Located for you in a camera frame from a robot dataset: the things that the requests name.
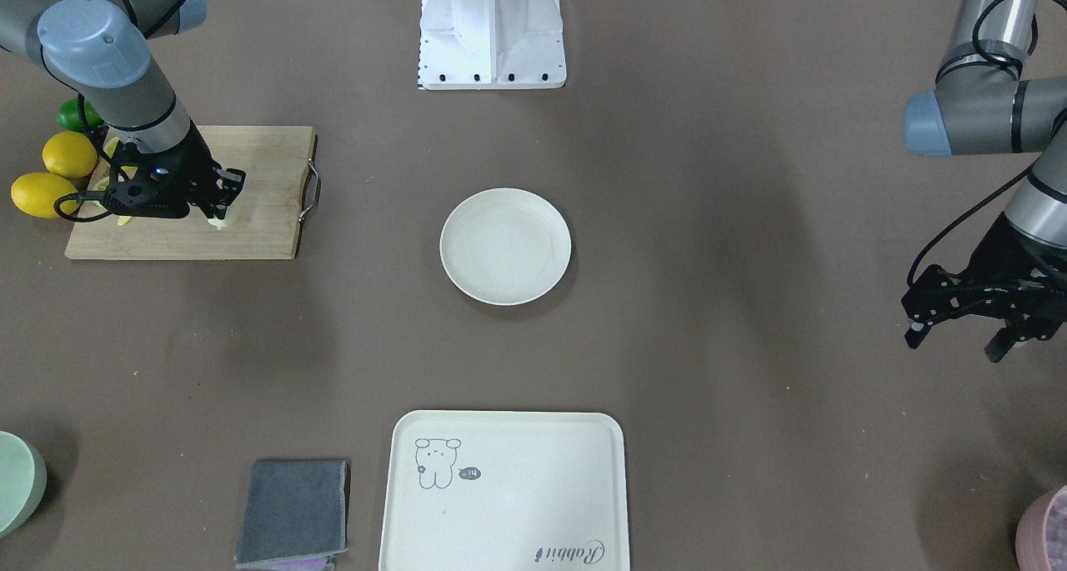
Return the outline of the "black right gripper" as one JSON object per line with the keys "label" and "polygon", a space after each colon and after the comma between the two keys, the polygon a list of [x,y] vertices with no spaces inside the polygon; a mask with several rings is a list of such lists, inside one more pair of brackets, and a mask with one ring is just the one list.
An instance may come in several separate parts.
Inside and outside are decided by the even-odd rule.
{"label": "black right gripper", "polygon": [[246,178],[240,169],[218,168],[194,124],[164,152],[122,143],[111,162],[103,202],[110,213],[131,217],[186,218],[198,208],[210,224],[223,224]]}

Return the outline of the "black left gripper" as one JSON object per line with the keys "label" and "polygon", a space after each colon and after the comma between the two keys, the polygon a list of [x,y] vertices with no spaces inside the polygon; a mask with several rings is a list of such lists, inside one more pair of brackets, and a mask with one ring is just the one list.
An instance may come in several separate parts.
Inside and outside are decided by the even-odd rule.
{"label": "black left gripper", "polygon": [[1048,342],[1066,320],[1064,249],[1036,241],[999,215],[964,271],[930,264],[902,297],[909,321],[904,342],[918,349],[931,327],[967,316],[1004,326],[984,346],[999,363],[1019,343]]}

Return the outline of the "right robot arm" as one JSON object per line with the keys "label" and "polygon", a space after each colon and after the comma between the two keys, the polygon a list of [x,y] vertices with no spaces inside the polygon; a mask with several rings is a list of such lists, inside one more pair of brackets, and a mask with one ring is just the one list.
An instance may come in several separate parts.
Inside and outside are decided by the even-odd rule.
{"label": "right robot arm", "polygon": [[103,215],[186,218],[198,208],[228,217],[245,184],[218,164],[149,39],[194,29],[207,0],[1,0],[3,50],[20,55],[91,104],[118,137],[103,190],[48,200],[48,215],[73,220],[86,202]]}

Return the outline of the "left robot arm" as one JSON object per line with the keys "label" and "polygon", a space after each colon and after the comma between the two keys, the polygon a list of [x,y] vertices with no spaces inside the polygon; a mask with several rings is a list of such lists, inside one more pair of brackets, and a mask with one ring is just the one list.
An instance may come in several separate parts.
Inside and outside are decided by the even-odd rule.
{"label": "left robot arm", "polygon": [[918,156],[1036,153],[994,191],[1013,195],[964,270],[911,264],[902,306],[912,349],[933,327],[980,316],[1003,322],[984,347],[997,363],[1018,344],[1052,339],[1066,320],[1066,80],[1024,76],[1037,2],[961,0],[936,85],[904,108],[904,145]]}

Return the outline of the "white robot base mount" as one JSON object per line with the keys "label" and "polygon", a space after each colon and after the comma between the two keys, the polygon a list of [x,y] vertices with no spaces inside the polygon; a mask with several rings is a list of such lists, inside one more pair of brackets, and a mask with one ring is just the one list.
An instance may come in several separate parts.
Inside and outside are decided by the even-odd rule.
{"label": "white robot base mount", "polygon": [[423,90],[566,85],[560,0],[423,0],[419,29]]}

